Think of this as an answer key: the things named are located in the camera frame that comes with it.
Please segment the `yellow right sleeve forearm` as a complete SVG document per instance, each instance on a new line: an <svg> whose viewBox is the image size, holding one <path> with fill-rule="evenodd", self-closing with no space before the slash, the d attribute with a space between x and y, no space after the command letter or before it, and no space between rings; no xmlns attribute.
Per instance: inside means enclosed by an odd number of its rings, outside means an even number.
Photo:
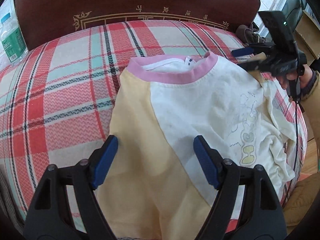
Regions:
<svg viewBox="0 0 320 240"><path fill-rule="evenodd" d="M312 77L312 88L303 96L302 106L309 119L317 146L319 146L319 72L315 71Z"/></svg>

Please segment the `person's right hand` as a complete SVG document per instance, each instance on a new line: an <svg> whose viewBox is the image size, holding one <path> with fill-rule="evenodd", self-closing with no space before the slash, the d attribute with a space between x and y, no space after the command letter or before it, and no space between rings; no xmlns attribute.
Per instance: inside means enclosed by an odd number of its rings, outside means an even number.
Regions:
<svg viewBox="0 0 320 240"><path fill-rule="evenodd" d="M304 74L299 77L300 80L300 87L305 88L309 81L312 78L313 72L310 69L310 67L307 64L304 64ZM295 80L298 77L298 74L296 71L287 73L286 76L278 76L276 79L278 80L280 86L282 89L286 90L287 87L289 86L289 81L290 80Z"/></svg>

